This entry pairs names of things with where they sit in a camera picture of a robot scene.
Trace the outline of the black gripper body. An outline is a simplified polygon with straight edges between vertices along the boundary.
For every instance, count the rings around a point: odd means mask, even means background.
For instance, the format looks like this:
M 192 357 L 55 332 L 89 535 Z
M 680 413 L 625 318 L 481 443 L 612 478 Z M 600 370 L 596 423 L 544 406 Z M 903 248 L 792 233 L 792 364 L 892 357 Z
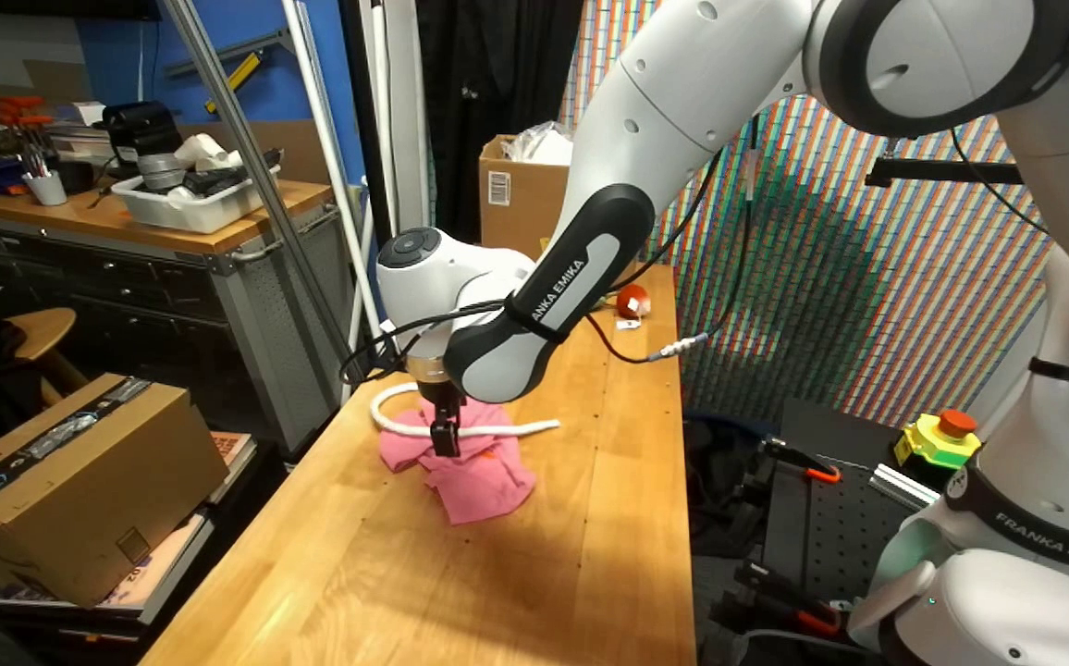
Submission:
M 417 392 L 438 410 L 438 420 L 459 413 L 459 390 L 451 383 L 417 383 Z

